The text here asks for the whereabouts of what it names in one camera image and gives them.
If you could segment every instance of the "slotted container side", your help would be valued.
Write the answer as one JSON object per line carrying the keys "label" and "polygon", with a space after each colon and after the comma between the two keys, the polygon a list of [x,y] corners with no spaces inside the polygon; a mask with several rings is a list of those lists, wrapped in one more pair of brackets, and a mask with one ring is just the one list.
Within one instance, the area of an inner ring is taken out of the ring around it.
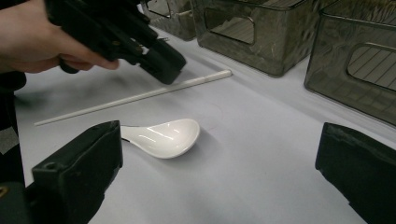
{"label": "slotted container side", "polygon": [[340,0],[320,16],[305,87],[396,125],[396,2]]}
{"label": "slotted container side", "polygon": [[142,0],[150,25],[183,40],[195,38],[195,23],[190,0]]}
{"label": "slotted container side", "polygon": [[273,77],[313,46],[318,11],[335,0],[191,0],[198,44]]}

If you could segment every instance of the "person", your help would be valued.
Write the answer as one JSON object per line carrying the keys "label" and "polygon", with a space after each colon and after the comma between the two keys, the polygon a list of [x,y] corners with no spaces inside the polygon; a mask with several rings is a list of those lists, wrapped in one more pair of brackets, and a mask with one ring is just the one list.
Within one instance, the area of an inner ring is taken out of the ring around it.
{"label": "person", "polygon": [[26,84],[24,73],[49,70],[61,59],[77,70],[119,66],[51,24],[43,0],[0,1],[0,183],[24,184],[14,91]]}

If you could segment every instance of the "white table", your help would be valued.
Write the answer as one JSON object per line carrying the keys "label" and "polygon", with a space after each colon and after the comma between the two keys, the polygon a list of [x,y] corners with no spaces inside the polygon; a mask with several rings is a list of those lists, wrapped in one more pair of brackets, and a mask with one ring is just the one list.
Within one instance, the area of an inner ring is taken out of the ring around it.
{"label": "white table", "polygon": [[315,169],[324,122],[396,148],[396,129],[304,88],[308,58],[281,78],[169,36],[188,65],[177,82],[223,69],[233,76],[43,126],[34,123],[162,87],[137,66],[28,75],[16,95],[27,184],[31,168],[98,123],[147,126],[196,119],[185,155],[150,157],[123,142],[124,165],[92,224],[333,224],[364,221]]}

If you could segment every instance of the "white spoon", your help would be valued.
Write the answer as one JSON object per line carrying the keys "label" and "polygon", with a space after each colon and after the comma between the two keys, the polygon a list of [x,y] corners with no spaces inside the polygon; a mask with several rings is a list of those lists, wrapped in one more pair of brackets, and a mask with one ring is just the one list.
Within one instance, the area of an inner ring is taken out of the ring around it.
{"label": "white spoon", "polygon": [[188,151],[201,131],[193,119],[178,119],[151,127],[121,126],[120,130],[122,139],[161,159],[171,159]]}

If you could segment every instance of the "white tabletop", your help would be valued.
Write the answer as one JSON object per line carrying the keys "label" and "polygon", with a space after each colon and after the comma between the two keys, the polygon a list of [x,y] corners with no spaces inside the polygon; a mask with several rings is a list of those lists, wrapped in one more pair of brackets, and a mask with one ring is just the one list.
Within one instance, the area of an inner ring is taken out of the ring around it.
{"label": "white tabletop", "polygon": [[163,87],[138,66],[29,74],[16,92],[27,184],[31,169],[98,123],[149,126],[195,119],[202,132],[181,157],[160,160],[123,142],[124,165],[91,224],[357,223],[347,199],[315,169],[324,122],[396,148],[396,129],[304,88],[308,58],[281,78],[169,36],[188,64],[176,82],[231,69],[232,77],[126,105],[34,123]]}

